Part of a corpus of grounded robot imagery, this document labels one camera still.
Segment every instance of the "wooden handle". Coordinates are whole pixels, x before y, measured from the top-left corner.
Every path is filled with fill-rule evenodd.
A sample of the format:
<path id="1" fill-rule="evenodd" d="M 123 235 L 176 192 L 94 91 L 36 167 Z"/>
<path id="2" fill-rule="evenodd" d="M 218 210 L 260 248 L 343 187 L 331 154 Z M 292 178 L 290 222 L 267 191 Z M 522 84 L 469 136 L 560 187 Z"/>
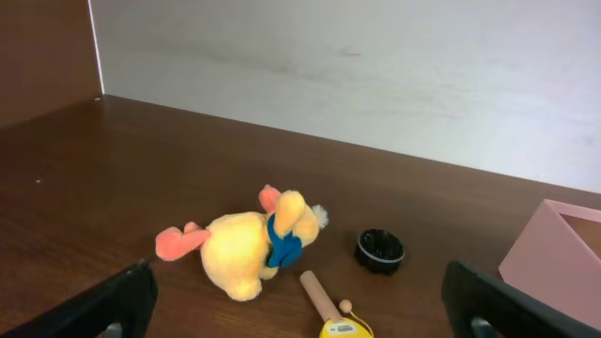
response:
<path id="1" fill-rule="evenodd" d="M 300 276 L 300 283 L 305 291 L 307 291 L 309 298 L 311 298 L 311 301 L 317 308 L 324 323 L 327 322 L 328 319 L 331 319 L 334 323 L 343 321 L 343 318 L 334 306 L 334 303 L 332 303 L 330 297 L 328 297 L 326 290 L 323 289 L 317 280 L 316 275 L 312 271 L 305 271 Z"/>

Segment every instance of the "white wall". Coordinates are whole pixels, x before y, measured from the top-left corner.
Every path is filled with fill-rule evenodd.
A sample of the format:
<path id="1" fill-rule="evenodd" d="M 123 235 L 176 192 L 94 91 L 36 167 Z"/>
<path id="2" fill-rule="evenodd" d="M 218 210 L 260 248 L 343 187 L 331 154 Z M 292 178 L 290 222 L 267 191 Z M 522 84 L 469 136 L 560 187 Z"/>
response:
<path id="1" fill-rule="evenodd" d="M 601 192 L 601 1 L 92 4 L 108 94 Z"/>

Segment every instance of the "barcode sticker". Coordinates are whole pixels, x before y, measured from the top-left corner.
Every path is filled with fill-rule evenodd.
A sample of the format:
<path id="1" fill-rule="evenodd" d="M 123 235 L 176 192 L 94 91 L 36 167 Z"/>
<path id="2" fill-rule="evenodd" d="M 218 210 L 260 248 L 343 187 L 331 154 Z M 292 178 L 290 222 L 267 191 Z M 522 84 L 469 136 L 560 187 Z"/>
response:
<path id="1" fill-rule="evenodd" d="M 326 330 L 330 335 L 347 335 L 357 332 L 357 327 L 350 322 L 332 323 L 326 327 Z"/>

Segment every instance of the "black round container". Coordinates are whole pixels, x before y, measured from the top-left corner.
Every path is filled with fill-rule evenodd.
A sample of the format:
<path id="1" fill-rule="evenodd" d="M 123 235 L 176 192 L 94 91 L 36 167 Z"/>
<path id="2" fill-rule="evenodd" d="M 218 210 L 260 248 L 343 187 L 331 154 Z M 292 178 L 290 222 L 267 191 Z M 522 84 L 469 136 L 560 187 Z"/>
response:
<path id="1" fill-rule="evenodd" d="M 388 231 L 371 229 L 357 238 L 355 257 L 374 273 L 393 274 L 405 257 L 405 248 Z"/>

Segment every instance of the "plush toy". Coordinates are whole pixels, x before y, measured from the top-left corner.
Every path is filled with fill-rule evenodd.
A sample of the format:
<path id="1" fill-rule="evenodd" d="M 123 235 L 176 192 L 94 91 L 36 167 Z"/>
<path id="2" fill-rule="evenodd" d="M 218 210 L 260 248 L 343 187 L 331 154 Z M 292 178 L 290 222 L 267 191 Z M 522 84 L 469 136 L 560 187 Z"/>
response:
<path id="1" fill-rule="evenodd" d="M 162 231 L 156 238 L 157 256 L 173 261 L 200 246 L 213 283 L 233 300 L 254 299 L 261 292 L 259 279 L 270 279 L 294 262 L 328 224 L 326 210 L 307 206 L 299 192 L 280 193 L 268 185 L 259 201 L 266 214 L 225 215 L 206 229 L 190 222 L 183 233 L 174 226 Z"/>

